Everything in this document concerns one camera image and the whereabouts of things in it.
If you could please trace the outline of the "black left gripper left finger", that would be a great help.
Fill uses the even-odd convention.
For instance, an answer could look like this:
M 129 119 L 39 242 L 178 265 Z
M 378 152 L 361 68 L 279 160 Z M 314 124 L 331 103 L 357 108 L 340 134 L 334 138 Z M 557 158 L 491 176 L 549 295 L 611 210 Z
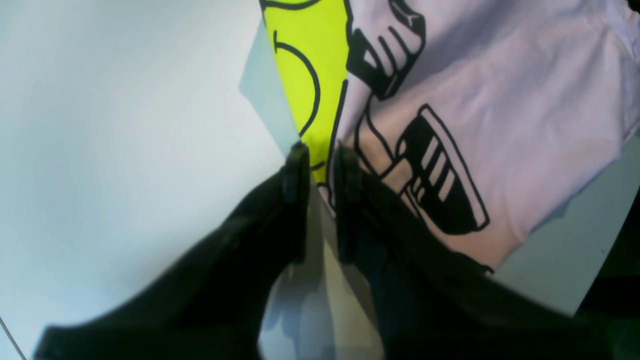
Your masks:
M 258 360 L 272 285 L 306 257 L 309 149 L 238 203 L 214 231 L 116 309 L 50 326 L 35 360 Z

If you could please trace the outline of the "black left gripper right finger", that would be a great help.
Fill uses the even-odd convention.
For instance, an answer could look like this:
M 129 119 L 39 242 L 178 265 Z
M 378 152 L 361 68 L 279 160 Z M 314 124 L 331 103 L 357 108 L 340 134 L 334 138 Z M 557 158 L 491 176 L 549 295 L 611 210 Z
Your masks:
M 442 244 L 354 150 L 334 157 L 339 260 L 369 285 L 387 360 L 612 360 L 604 332 Z

